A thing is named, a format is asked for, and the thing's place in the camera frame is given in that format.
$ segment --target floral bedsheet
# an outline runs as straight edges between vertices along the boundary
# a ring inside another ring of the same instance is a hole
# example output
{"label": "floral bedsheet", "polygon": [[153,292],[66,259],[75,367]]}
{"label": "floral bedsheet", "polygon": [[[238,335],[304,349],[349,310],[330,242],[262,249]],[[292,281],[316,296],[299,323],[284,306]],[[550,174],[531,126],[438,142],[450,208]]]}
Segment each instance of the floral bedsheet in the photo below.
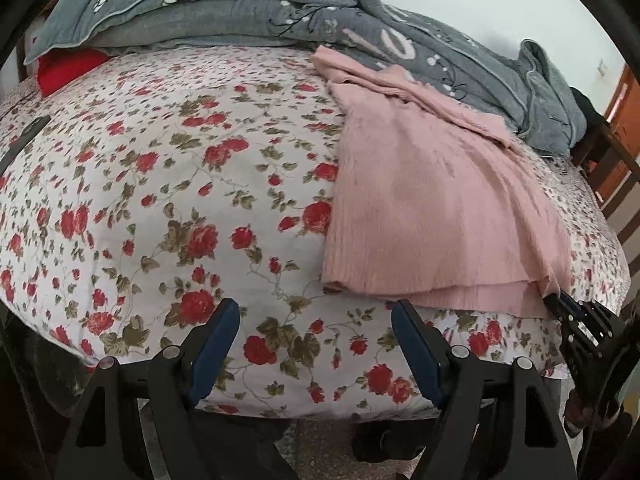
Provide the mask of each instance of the floral bedsheet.
{"label": "floral bedsheet", "polygon": [[[179,344],[217,302],[241,329],[200,407],[266,417],[431,416],[385,301],[319,281],[343,117],[308,52],[216,47],[119,57],[4,104],[0,149],[51,122],[0,179],[0,298],[88,365]],[[529,152],[573,241],[577,299],[619,310],[622,248],[570,164]],[[557,327],[420,309],[485,359],[561,361]]]}

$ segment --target wooden door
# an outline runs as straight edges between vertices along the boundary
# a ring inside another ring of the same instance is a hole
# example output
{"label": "wooden door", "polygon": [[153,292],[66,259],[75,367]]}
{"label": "wooden door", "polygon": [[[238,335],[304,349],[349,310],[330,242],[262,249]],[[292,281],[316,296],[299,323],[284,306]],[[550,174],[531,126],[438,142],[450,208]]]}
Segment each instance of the wooden door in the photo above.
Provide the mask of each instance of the wooden door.
{"label": "wooden door", "polygon": [[[633,158],[638,157],[640,154],[640,85],[628,66],[625,66],[622,73],[616,93],[607,109],[606,118],[611,124],[612,133]],[[628,169],[622,162],[613,168],[597,189],[604,202],[622,183],[627,172]]]}

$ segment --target red fabric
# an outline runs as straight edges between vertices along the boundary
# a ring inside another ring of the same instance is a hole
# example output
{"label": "red fabric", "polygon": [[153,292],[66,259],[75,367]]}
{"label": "red fabric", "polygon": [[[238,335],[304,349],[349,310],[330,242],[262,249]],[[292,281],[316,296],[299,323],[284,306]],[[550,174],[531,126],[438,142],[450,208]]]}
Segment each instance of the red fabric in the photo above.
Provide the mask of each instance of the red fabric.
{"label": "red fabric", "polygon": [[43,97],[78,79],[108,61],[109,56],[97,50],[51,50],[40,56],[38,64],[38,85]]}

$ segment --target folded pink clothing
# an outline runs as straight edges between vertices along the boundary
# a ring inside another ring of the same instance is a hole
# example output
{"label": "folded pink clothing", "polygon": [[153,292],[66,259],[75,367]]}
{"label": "folded pink clothing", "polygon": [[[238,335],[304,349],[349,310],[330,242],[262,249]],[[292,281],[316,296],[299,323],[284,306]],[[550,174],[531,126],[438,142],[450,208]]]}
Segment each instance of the folded pink clothing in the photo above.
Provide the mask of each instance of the folded pink clothing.
{"label": "folded pink clothing", "polygon": [[400,66],[376,72],[322,46],[311,59],[346,113],[322,279],[547,317],[542,297],[570,282],[569,238],[504,120]]}

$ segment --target gray quilt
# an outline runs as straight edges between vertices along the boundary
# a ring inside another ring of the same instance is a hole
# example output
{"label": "gray quilt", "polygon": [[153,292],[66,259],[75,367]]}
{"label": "gray quilt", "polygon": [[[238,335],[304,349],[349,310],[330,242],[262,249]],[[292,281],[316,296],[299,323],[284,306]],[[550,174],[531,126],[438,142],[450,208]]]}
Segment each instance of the gray quilt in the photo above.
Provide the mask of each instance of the gray quilt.
{"label": "gray quilt", "polygon": [[60,0],[25,63],[52,48],[124,54],[178,46],[326,44],[370,68],[400,64],[418,80],[504,117],[529,146],[568,155],[586,121],[531,40],[498,56],[448,25],[380,0]]}

